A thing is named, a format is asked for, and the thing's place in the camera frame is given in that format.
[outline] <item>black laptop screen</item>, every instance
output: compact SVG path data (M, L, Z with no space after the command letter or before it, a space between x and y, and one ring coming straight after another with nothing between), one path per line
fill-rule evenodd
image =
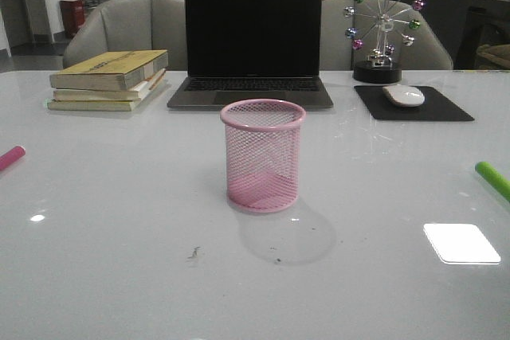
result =
M321 0L186 0L189 76L317 76Z

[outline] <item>laptop keyboard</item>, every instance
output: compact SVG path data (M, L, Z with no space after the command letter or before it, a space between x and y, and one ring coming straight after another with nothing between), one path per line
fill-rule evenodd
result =
M187 91L302 91L319 87L313 79L191 79Z

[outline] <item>chair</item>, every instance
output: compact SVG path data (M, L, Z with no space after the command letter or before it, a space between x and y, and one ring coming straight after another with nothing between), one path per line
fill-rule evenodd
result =
M87 17L64 52L64 68L107 51L168 49L168 68L186 70L184 0L109 0Z
M320 37L321 70L350 70L353 63L366 60L370 49L375 47L376 34L372 31L363 39L365 43L363 49L354 51L351 48L351 40L345 37L345 30L355 27L360 35L363 35L373 25L373 20L363 16L344 17L343 9L347 6L354 6L362 14L368 14L367 7L373 10L378 9L377 0L364 0L361 4L355 4L354 0L323 0ZM395 14L409 7L409 4L397 2L390 13ZM419 12L411 10L402 14L400 18L401 20L416 19L421 23L419 29L413 31L407 29L404 32L415 38L415 42L409 47L401 46L400 35L389 34L390 42L395 45L392 56L402 69L453 69L452 58Z

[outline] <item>black mouse pad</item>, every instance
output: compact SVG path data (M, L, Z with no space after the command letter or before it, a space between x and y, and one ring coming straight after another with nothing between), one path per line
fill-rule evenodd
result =
M474 118L460 109L432 87L416 87L422 91L425 102L419 107L398 107L383 93L382 85L356 85L355 90L375 119L397 121L473 121Z

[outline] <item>computer mouse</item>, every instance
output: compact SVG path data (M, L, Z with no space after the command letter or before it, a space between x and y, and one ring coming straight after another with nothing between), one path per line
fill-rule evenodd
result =
M409 85L393 84L382 89L388 100L399 107L418 107L425 101L422 91Z

